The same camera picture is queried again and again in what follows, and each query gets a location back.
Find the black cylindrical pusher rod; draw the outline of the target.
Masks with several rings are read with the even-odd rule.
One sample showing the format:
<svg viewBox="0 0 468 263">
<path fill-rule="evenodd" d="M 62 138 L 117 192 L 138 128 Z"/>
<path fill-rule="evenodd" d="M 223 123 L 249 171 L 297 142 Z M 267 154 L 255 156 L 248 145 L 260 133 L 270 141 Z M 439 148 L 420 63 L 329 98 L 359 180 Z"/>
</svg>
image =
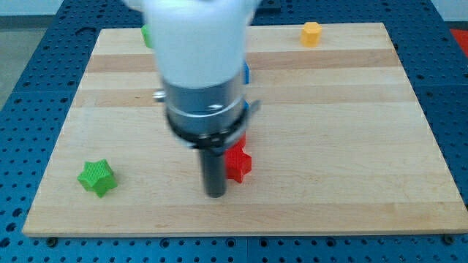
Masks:
<svg viewBox="0 0 468 263">
<path fill-rule="evenodd" d="M 211 149 L 202 149 L 199 154 L 205 193 L 211 198 L 223 196 L 227 189 L 224 154 Z"/>
</svg>

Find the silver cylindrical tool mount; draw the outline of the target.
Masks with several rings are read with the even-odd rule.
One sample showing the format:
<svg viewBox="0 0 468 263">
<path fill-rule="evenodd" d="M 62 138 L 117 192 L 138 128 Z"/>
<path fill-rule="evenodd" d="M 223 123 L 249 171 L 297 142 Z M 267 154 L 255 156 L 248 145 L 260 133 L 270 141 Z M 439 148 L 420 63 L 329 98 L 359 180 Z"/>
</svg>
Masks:
<svg viewBox="0 0 468 263">
<path fill-rule="evenodd" d="M 245 134 L 261 101 L 246 101 L 244 76 L 201 87 L 183 87 L 162 80 L 153 93 L 165 106 L 172 133 L 188 148 L 227 150 Z"/>
</svg>

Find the green block behind arm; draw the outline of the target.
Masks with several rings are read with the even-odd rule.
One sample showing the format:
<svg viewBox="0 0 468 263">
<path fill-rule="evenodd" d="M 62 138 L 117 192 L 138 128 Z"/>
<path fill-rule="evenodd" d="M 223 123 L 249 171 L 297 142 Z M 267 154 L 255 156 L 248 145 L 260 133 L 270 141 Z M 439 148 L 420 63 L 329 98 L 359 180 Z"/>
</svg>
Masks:
<svg viewBox="0 0 468 263">
<path fill-rule="evenodd" d="M 151 41 L 151 32 L 150 28 L 147 24 L 143 25 L 141 27 L 141 34 L 143 36 L 143 41 L 145 43 L 145 46 L 148 48 L 153 48 L 152 41 Z"/>
</svg>

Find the blue block behind arm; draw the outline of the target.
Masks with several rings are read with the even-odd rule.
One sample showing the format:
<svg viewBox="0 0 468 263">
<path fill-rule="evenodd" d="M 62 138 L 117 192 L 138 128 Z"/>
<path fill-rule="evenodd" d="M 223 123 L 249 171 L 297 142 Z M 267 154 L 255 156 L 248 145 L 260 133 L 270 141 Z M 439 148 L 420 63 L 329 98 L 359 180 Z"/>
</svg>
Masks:
<svg viewBox="0 0 468 263">
<path fill-rule="evenodd" d="M 247 86 L 250 82 L 250 69 L 246 61 L 244 61 L 243 74 L 244 74 L 244 86 Z M 248 108 L 249 108 L 249 103 L 246 100 L 246 91 L 245 91 L 244 92 L 244 109 L 247 110 Z"/>
</svg>

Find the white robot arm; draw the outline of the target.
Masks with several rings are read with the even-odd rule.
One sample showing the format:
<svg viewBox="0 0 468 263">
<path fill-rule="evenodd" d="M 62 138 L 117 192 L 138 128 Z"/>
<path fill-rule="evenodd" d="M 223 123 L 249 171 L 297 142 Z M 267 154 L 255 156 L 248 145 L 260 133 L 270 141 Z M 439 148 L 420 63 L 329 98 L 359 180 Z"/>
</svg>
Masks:
<svg viewBox="0 0 468 263">
<path fill-rule="evenodd" d="M 172 132 L 197 149 L 205 193 L 226 192 L 224 154 L 259 101 L 246 100 L 246 31 L 258 1 L 124 0 L 142 13 Z"/>
</svg>

